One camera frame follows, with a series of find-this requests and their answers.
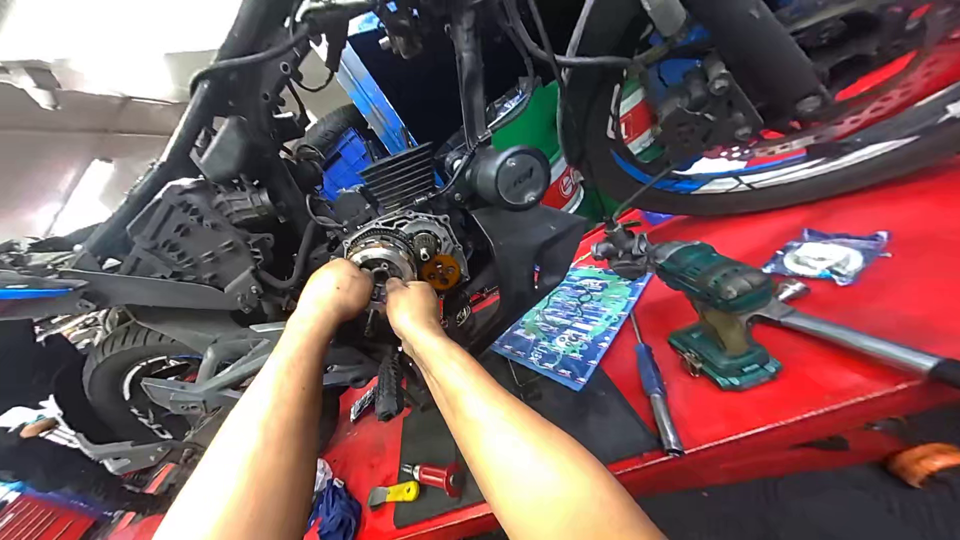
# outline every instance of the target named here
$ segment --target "round engine cover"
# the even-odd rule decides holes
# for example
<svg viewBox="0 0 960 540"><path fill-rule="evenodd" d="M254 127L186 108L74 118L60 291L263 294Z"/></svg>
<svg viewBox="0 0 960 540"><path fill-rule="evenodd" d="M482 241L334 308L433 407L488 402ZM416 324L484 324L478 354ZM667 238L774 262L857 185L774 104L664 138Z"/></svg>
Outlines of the round engine cover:
<svg viewBox="0 0 960 540"><path fill-rule="evenodd" d="M550 186L550 163L541 150L530 146L489 152L475 167L477 194L504 209L528 209Z"/></svg>

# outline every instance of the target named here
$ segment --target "orange gear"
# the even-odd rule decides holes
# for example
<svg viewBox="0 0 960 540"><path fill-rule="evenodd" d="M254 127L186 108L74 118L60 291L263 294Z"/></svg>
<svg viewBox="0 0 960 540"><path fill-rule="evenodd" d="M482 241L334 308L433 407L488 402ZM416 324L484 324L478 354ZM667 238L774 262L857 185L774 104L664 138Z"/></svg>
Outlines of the orange gear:
<svg viewBox="0 0 960 540"><path fill-rule="evenodd" d="M420 279L437 290L447 290L460 281L460 263L450 255L436 255L420 268Z"/></svg>

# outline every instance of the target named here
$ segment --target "red tool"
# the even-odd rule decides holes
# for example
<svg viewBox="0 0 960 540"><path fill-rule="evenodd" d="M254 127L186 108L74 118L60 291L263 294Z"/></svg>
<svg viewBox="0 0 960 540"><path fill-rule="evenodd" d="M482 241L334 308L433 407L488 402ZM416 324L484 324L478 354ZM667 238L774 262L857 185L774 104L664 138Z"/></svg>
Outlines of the red tool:
<svg viewBox="0 0 960 540"><path fill-rule="evenodd" d="M456 462L450 463L446 467L429 463L419 465L404 463L400 465L400 471L412 476L423 485L443 489L451 499L460 498L460 494L464 491L466 477L461 472L460 465Z"/></svg>

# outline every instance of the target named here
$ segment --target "black mat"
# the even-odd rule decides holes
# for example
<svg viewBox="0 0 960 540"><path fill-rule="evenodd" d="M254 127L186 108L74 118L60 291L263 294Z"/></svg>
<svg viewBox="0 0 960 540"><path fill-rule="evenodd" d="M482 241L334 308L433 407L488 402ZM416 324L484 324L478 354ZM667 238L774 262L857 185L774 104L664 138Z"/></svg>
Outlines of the black mat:
<svg viewBox="0 0 960 540"><path fill-rule="evenodd" d="M574 392L522 366L511 366L503 356L485 353L479 360L504 388L580 441L604 463L650 452L659 444L602 369L594 372L583 390ZM415 410L403 420L400 463L446 464L457 457L456 444L436 407ZM394 525L407 527L481 501L483 496L471 476L459 500L450 499L440 489L424 486L415 502L396 504Z"/></svg>

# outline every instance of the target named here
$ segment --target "blue rag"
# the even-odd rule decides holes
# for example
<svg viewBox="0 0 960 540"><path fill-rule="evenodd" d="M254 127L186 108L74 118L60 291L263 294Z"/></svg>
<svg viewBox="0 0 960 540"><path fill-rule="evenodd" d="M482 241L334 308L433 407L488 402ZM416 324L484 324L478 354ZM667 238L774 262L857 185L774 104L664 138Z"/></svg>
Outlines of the blue rag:
<svg viewBox="0 0 960 540"><path fill-rule="evenodd" d="M317 536L321 540L353 540L360 522L360 503L341 481L334 480L317 497L309 527L318 519Z"/></svg>

